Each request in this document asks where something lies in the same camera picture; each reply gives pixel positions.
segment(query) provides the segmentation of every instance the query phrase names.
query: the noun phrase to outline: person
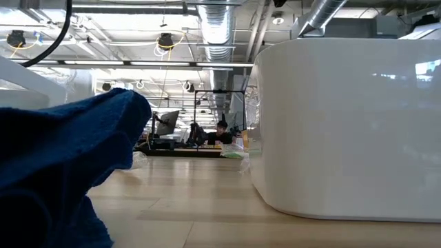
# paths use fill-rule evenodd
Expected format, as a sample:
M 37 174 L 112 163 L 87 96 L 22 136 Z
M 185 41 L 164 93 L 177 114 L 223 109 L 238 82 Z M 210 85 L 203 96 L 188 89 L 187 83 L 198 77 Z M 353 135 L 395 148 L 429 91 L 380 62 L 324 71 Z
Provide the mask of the person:
M 233 136 L 227 132 L 228 124 L 226 121 L 222 120 L 218 122 L 216 127 L 216 132 L 210 132 L 207 134 L 208 136 L 208 145 L 215 145 L 216 141 L 221 142 L 222 144 L 231 144 L 233 143 Z

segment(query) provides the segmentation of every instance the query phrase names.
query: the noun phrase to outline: silver air duct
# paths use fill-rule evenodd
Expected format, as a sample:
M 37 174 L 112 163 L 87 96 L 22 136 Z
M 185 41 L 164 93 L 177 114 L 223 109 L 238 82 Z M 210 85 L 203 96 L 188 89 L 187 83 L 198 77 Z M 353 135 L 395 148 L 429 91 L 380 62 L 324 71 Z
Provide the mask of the silver air duct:
M 322 37 L 325 35 L 325 26 L 338 12 L 347 0 L 315 0 L 311 11 L 297 18 L 291 29 L 291 39 L 300 35 Z
M 201 17 L 201 30 L 205 44 L 229 45 L 232 42 L 234 7 L 232 6 L 198 6 Z M 210 62 L 230 62 L 232 50 L 230 48 L 205 48 L 205 55 Z M 210 84 L 213 90 L 230 90 L 227 88 L 228 71 L 210 71 Z M 225 106 L 225 95 L 215 94 L 214 105 L 217 110 Z M 215 113 L 221 119 L 221 112 Z

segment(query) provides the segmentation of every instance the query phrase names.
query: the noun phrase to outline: wooden floor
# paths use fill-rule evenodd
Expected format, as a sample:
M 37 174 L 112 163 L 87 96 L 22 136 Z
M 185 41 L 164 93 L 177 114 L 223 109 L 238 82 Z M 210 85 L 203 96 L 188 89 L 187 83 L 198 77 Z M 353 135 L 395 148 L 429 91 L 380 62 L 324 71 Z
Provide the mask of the wooden floor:
M 240 161 L 149 158 L 89 195 L 114 247 L 441 247 L 441 225 L 310 220 L 267 206 Z

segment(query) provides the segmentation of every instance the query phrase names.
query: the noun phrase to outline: desk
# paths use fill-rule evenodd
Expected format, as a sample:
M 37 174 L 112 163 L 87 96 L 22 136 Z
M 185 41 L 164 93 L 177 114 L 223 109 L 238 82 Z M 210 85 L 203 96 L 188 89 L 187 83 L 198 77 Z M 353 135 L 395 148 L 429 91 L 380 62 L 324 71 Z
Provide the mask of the desk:
M 175 148 L 174 151 L 156 149 L 148 150 L 139 148 L 139 151 L 143 152 L 146 156 L 173 156 L 173 157 L 186 157 L 186 158 L 223 158 L 221 156 L 222 149 L 216 148 Z

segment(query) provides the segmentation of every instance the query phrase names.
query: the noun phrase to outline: white container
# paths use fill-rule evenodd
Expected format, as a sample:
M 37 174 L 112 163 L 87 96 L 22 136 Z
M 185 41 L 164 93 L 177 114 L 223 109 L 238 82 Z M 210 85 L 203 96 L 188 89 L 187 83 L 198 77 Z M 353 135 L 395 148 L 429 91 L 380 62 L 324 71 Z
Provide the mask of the white container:
M 440 64 L 440 41 L 301 39 L 261 52 L 249 139 L 266 203 L 310 218 L 440 222 Z

